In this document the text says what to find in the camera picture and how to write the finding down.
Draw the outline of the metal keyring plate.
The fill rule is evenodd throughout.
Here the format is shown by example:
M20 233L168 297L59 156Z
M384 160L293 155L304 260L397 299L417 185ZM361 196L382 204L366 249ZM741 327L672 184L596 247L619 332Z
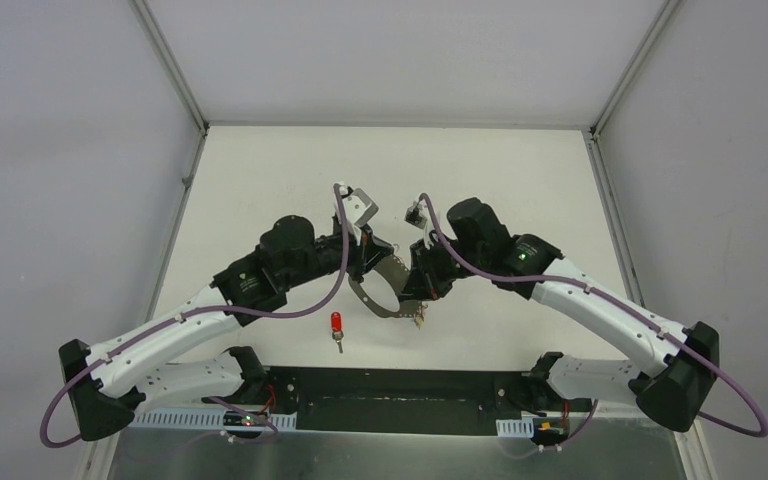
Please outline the metal keyring plate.
M382 319L411 320L415 312L425 311L419 301L399 301L398 295L409 273L397 255L385 257L361 282L349 280L349 287L361 304Z

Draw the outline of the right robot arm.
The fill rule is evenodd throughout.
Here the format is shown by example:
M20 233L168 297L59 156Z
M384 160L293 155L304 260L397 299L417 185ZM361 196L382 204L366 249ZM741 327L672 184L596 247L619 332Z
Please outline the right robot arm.
M690 429L717 379L710 368L720 360L720 336L713 327L685 326L616 298L557 247L532 234L510 234L477 198L449 209L453 237L436 232L423 201L407 209L405 220L423 237L410 247L400 299L441 299L456 280L481 270L497 288L566 315L624 354L622 360L543 354L529 372L533 405L550 410L564 400L608 400L635 405L669 430Z

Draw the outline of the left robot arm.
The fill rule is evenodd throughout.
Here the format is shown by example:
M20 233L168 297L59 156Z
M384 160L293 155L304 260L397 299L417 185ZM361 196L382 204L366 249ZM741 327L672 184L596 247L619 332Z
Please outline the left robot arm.
M73 339L58 350L64 386L83 441L107 438L155 408L218 397L253 404L266 373L250 347L230 347L212 359L177 357L260 318L293 319L284 311L294 287L335 274L360 280L394 252L369 226L317 236L301 216L285 216L254 250L232 262L172 311L105 342Z

